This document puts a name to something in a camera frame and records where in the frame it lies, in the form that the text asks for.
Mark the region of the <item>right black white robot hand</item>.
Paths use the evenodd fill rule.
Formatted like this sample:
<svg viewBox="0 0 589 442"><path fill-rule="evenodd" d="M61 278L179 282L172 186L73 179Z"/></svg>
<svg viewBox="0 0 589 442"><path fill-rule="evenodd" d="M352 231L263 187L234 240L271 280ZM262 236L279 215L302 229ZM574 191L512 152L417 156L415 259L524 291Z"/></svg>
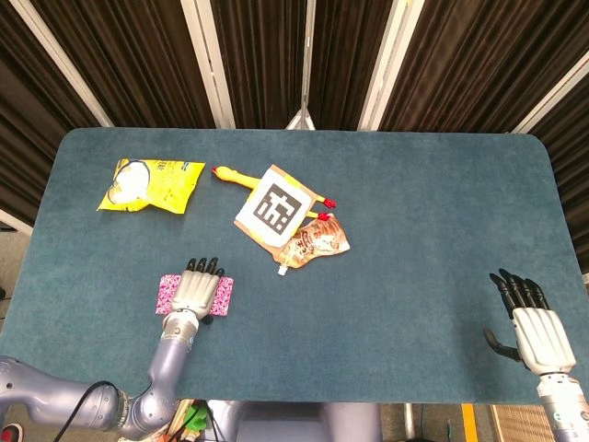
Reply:
<svg viewBox="0 0 589 442"><path fill-rule="evenodd" d="M507 346L492 330L485 329L483 335L491 350L522 363L539 377L569 374L576 358L560 317L550 308L540 285L504 269L492 273L490 279L501 295L516 338L515 347Z"/></svg>

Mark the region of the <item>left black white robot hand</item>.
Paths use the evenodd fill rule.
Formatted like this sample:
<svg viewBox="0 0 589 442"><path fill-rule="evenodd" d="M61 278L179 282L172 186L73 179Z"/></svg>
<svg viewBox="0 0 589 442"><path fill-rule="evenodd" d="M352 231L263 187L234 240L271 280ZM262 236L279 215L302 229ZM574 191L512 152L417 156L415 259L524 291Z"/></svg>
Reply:
<svg viewBox="0 0 589 442"><path fill-rule="evenodd" d="M182 272L171 310L189 310L205 325L213 323L212 304L225 270L218 266L218 258L191 258Z"/></svg>

